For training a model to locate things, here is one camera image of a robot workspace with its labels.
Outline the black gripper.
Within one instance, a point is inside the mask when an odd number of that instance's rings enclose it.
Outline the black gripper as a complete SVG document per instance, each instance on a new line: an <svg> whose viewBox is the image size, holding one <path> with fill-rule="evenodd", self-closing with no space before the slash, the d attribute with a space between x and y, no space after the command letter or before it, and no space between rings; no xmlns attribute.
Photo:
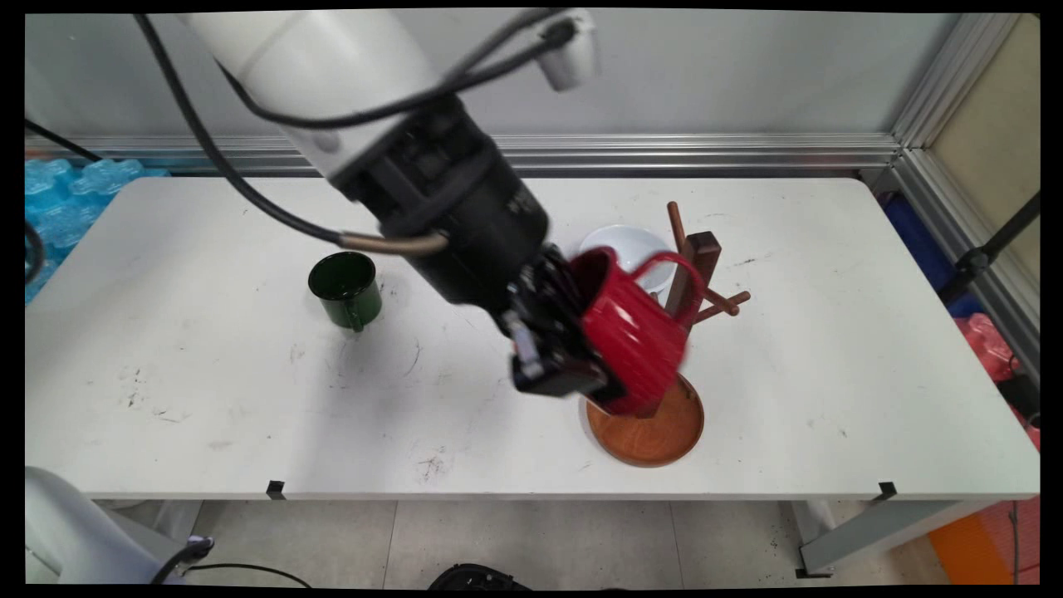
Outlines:
<svg viewBox="0 0 1063 598"><path fill-rule="evenodd" d="M561 250L546 243L549 216L497 153L478 153L445 170L439 189L403 184L394 195L391 236L437 233L444 249L409 264L452 304L502 314L513 343L510 378L521 393L618 401L625 385L577 323L585 300ZM508 287L527 314L509 310Z"/></svg>

